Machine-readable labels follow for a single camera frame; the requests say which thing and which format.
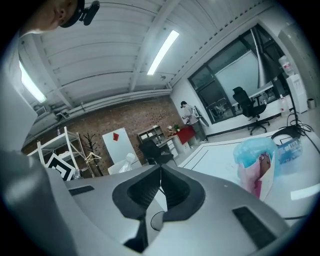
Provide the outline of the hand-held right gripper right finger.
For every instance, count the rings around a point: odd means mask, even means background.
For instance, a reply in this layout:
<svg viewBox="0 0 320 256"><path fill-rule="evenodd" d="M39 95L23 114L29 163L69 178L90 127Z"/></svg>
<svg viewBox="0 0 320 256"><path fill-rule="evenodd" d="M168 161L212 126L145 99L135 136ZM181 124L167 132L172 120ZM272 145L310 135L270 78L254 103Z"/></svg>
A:
<svg viewBox="0 0 320 256"><path fill-rule="evenodd" d="M262 253L289 226L268 205L228 180L161 167L167 200L162 253Z"/></svg>

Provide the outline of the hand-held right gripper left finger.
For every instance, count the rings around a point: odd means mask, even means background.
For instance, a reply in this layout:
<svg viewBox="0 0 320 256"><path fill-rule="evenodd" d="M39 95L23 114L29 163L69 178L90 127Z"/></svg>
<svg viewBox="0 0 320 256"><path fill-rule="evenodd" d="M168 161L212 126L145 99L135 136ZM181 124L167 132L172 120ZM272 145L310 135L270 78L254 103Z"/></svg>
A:
<svg viewBox="0 0 320 256"><path fill-rule="evenodd" d="M129 219L122 215L113 202L112 193L119 183L133 178L151 167L151 165L146 165L123 173L71 180L65 182L65 185L69 190L86 186L93 187L91 191L73 196L77 205L105 235L141 253L159 234L152 228L151 222L154 215L161 211L161 205L156 199L153 199L146 210L144 223L140 225L139 220Z"/></svg>

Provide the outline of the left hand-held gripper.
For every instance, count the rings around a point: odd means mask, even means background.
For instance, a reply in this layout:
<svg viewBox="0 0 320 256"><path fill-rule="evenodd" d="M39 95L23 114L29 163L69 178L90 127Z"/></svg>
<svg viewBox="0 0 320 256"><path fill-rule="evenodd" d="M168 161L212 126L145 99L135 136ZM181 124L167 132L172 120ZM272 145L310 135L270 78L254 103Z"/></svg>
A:
<svg viewBox="0 0 320 256"><path fill-rule="evenodd" d="M45 165L49 169L57 170L64 181L70 181L75 174L76 169L53 153Z"/></svg>

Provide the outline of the teal plastic bag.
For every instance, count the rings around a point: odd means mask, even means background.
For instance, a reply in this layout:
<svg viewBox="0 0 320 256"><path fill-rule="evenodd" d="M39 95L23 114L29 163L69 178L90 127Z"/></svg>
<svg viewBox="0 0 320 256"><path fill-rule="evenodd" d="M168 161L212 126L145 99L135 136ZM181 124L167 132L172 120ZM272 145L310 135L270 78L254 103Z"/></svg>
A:
<svg viewBox="0 0 320 256"><path fill-rule="evenodd" d="M274 162L274 174L272 181L280 171L280 156L276 143L270 137L249 138L235 147L233 150L233 158L238 164L237 176L244 181L243 168L249 168L256 163L259 156L267 153L270 160Z"/></svg>

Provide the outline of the clear bottle with blue label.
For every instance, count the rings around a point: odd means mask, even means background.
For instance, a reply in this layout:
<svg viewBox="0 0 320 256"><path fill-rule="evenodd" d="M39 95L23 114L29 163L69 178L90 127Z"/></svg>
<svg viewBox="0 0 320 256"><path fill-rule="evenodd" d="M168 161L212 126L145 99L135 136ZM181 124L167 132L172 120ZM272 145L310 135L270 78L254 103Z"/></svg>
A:
<svg viewBox="0 0 320 256"><path fill-rule="evenodd" d="M291 162L303 153L303 147L300 139L293 138L278 147L279 162L281 165Z"/></svg>

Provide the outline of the white shelf rack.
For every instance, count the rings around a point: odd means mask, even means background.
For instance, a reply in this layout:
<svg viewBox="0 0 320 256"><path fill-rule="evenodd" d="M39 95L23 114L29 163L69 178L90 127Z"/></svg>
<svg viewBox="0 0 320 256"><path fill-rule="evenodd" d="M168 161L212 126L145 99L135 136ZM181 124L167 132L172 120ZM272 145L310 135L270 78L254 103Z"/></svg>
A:
<svg viewBox="0 0 320 256"><path fill-rule="evenodd" d="M47 165L51 156L56 155L76 169L79 169L81 165L79 161L86 158L79 133L69 131L66 126L62 129L61 134L51 140L38 141L35 150L27 155L39 160L43 165Z"/></svg>

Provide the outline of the wooden clothes hanger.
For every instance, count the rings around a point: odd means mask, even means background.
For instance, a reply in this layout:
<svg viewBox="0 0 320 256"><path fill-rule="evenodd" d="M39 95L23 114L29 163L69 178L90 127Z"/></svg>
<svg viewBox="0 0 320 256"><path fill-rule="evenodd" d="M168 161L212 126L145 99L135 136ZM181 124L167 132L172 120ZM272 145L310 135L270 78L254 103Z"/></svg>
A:
<svg viewBox="0 0 320 256"><path fill-rule="evenodd" d="M90 152L89 155L84 159L85 163L88 164L89 162L100 160L101 157L99 155L94 154L93 152Z"/></svg>

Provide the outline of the black coat rack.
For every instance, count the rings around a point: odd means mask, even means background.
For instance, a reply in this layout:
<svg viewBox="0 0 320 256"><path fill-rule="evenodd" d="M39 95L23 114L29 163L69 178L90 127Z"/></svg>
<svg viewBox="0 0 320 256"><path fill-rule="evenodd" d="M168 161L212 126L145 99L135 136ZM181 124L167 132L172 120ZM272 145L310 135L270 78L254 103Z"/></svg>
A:
<svg viewBox="0 0 320 256"><path fill-rule="evenodd" d="M95 151L97 150L97 148L95 147L96 143L93 142L94 136L95 136L95 134L90 135L89 133L87 133L86 135L83 135L83 137L87 140L87 145L85 145L84 147L88 149L88 155L90 152L93 152L94 154L96 154ZM101 159L94 160L94 161L91 161L86 164L93 164L95 166L96 170L98 171L99 175L103 176L103 172L101 171L100 166L99 166L99 161Z"/></svg>

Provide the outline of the black visitor chair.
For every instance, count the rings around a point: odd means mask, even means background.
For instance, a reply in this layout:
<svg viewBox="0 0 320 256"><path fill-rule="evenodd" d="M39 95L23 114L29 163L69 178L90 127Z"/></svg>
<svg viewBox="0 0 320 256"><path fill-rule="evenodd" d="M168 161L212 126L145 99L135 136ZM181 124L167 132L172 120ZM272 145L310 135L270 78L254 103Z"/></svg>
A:
<svg viewBox="0 0 320 256"><path fill-rule="evenodd" d="M150 165L168 164L169 161L173 161L176 165L174 155L171 153L162 154L161 149L152 140L145 141L138 147L142 152L144 159L147 160Z"/></svg>

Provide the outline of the person's white printed shirt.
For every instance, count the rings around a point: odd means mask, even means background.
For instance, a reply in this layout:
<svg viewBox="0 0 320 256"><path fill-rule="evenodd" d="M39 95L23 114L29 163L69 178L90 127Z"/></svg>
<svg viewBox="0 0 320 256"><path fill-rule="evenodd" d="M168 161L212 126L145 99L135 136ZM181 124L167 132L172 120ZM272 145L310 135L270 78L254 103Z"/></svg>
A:
<svg viewBox="0 0 320 256"><path fill-rule="evenodd" d="M0 60L0 150L20 151L38 115L23 96L16 33Z"/></svg>

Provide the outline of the red topped white cabinet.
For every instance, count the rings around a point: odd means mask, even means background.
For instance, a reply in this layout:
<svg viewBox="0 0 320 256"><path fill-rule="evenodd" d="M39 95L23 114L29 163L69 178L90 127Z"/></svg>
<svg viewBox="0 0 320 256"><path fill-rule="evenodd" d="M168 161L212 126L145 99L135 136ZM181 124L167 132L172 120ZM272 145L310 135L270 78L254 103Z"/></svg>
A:
<svg viewBox="0 0 320 256"><path fill-rule="evenodd" d="M195 131L191 126L181 128L168 136L168 139L173 140L173 143L179 154L188 153L191 146L197 143Z"/></svg>

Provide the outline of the black headrest office chair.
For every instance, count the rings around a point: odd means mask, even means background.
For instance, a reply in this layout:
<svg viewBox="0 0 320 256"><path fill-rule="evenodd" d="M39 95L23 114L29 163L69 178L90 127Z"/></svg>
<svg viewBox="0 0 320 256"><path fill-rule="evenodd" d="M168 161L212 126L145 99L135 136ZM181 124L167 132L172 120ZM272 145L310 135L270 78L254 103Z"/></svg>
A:
<svg viewBox="0 0 320 256"><path fill-rule="evenodd" d="M257 105L254 106L253 101L249 98L248 94L245 90L243 90L242 87L236 87L233 89L233 98L234 100L239 104L239 106L242 109L242 115L244 115L246 118L249 118L249 120L254 120L253 123L251 123L251 130L250 135L253 135L253 131L262 128L264 129L264 132L267 132L267 128L264 126L264 124L267 124L270 126L269 121L260 121L260 114L262 114L267 106L265 104L263 105Z"/></svg>

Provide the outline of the black framed window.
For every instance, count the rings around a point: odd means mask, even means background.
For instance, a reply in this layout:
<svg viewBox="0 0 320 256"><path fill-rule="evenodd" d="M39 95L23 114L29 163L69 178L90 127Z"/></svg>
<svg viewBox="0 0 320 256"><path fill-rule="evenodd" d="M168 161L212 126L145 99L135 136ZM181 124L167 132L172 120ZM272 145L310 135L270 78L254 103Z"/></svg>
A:
<svg viewBox="0 0 320 256"><path fill-rule="evenodd" d="M280 96L289 95L284 72L264 89L258 87L258 74L257 50L248 30L205 62L188 81L211 125L242 114L241 107L233 98L236 87L243 88L255 105L269 104Z"/></svg>

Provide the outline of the white water dispenser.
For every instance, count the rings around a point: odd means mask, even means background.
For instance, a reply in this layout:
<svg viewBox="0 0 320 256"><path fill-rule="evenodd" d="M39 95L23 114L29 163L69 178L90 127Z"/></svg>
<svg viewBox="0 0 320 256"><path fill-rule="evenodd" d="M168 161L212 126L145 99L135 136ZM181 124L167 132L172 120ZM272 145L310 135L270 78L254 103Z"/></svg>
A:
<svg viewBox="0 0 320 256"><path fill-rule="evenodd" d="M285 55L280 57L278 61L282 66L285 74L288 76L286 78L286 82L290 89L292 100L295 105L295 110L299 114L306 112L308 110L307 95L301 76L298 73L294 72L289 59Z"/></svg>

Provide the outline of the black floor lamp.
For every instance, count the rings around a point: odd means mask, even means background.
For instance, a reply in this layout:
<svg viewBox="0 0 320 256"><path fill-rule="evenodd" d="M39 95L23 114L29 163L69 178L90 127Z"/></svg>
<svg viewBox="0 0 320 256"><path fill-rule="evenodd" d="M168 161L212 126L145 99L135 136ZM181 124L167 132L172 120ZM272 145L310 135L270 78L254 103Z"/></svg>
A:
<svg viewBox="0 0 320 256"><path fill-rule="evenodd" d="M258 63L258 88L264 87L269 82L273 81L281 74L281 70L276 65L276 63L271 59L271 57L265 52L263 41L261 36L258 32L258 29L254 26L250 29L255 49L256 49L256 56L257 56L257 63ZM298 122L298 113L296 110L296 106L294 103L294 99L292 96L292 90L290 89L290 100L293 107L293 115L294 115L294 124L293 125L286 125L284 128L281 128L278 132L274 133L271 137L274 139L280 135L289 135L293 139L300 138L301 136L307 136L306 130L303 128L302 124Z"/></svg>

